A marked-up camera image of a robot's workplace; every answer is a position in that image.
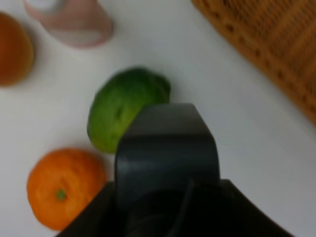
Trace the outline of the dark green pump bottle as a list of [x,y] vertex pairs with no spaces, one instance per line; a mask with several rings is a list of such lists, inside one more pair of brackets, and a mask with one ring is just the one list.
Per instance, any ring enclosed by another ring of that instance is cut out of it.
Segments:
[[192,104],[142,110],[122,137],[115,179],[62,237],[286,237],[221,179],[215,140]]

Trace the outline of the red orange round bun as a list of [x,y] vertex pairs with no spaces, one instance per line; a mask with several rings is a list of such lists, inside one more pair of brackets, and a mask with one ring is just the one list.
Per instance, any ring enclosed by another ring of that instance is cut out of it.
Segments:
[[0,13],[0,85],[11,86],[31,71],[35,58],[32,41],[11,15]]

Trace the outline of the orange tangerine fruit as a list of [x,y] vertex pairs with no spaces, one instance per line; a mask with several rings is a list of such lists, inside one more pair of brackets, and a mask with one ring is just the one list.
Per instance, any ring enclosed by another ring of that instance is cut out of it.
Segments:
[[107,181],[95,154],[61,148],[41,158],[29,174],[27,197],[37,220],[62,231],[87,207]]

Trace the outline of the light orange wicker basket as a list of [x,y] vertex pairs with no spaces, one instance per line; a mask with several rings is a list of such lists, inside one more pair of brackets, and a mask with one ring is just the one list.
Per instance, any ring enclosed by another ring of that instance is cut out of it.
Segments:
[[237,51],[315,122],[315,1],[196,0],[193,4]]

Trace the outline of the pink dish soap bottle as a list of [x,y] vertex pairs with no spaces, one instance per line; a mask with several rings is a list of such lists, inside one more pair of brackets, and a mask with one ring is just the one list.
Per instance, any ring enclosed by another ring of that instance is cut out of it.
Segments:
[[25,10],[55,39],[73,47],[108,41],[113,23],[97,0],[24,0]]

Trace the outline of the green lime fruit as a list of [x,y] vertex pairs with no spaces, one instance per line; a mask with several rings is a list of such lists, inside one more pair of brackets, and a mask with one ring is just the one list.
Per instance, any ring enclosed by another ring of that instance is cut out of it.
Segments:
[[146,68],[130,68],[111,77],[96,93],[87,122],[92,145],[115,153],[119,140],[139,112],[170,102],[169,80]]

